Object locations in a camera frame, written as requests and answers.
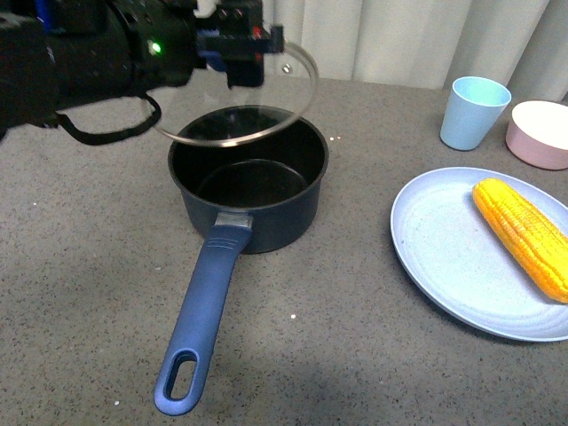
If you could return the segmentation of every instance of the pink bowl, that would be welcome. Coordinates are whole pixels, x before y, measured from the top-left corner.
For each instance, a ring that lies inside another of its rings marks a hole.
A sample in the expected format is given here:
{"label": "pink bowl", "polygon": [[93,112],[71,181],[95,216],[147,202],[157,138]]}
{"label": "pink bowl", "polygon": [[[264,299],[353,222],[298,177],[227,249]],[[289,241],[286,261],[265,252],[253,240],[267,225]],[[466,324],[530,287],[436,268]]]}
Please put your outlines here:
{"label": "pink bowl", "polygon": [[514,155],[541,169],[568,168],[568,106],[529,100],[512,115],[505,141]]}

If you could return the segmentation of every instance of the black cable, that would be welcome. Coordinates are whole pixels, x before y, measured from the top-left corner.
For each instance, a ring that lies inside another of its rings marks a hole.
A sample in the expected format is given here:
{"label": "black cable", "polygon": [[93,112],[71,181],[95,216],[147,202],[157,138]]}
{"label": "black cable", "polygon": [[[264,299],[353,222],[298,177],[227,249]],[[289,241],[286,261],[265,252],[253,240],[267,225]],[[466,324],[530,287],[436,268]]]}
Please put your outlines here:
{"label": "black cable", "polygon": [[114,142],[120,142],[127,138],[139,136],[149,131],[152,127],[155,126],[156,123],[160,121],[160,118],[162,118],[162,110],[160,109],[160,105],[158,105],[158,103],[147,93],[138,97],[143,100],[147,100],[150,105],[154,107],[154,111],[142,123],[132,128],[112,131],[109,133],[87,133],[85,131],[77,129],[71,122],[71,119],[65,114],[56,114],[58,124],[63,129],[65,129],[67,133],[69,133],[69,135],[71,135],[73,138],[75,138],[82,144],[89,146],[113,144]]}

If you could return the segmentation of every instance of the blue handle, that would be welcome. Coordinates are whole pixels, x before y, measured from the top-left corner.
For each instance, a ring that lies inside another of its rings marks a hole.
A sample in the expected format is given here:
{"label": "blue handle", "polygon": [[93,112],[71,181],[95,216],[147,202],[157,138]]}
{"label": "blue handle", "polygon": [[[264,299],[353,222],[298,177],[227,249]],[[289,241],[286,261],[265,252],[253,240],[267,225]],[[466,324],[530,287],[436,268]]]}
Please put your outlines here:
{"label": "blue handle", "polygon": [[[154,389],[154,403],[164,414],[188,413],[201,398],[233,267],[251,236],[250,227],[214,225],[203,243]],[[195,362],[189,391],[173,398],[179,366],[186,361]]]}

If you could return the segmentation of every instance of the corn on the cob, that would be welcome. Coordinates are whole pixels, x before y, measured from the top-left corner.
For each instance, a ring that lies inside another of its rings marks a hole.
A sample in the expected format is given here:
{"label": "corn on the cob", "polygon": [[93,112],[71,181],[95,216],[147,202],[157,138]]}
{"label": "corn on the cob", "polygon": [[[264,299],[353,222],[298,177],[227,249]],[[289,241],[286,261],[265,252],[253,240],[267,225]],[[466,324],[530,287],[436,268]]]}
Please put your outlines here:
{"label": "corn on the cob", "polygon": [[477,183],[472,194],[487,223],[535,284],[548,297],[568,303],[568,238],[497,178]]}

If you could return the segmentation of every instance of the dark blue saucepan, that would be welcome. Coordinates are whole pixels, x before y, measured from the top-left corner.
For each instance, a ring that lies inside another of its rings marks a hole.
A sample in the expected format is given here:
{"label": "dark blue saucepan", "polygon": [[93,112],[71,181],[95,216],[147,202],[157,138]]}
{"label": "dark blue saucepan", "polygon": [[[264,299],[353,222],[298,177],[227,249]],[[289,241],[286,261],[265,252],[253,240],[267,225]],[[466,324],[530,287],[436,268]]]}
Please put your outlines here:
{"label": "dark blue saucepan", "polygon": [[[266,106],[238,106],[204,115],[181,135],[212,140],[270,127],[291,114]],[[213,355],[233,267],[240,253],[279,249],[299,238],[316,215],[327,144],[310,122],[246,145],[224,148],[174,142],[171,176],[195,229],[205,237],[154,390],[168,415],[199,402]],[[173,398],[179,367],[191,361],[187,394]]]}

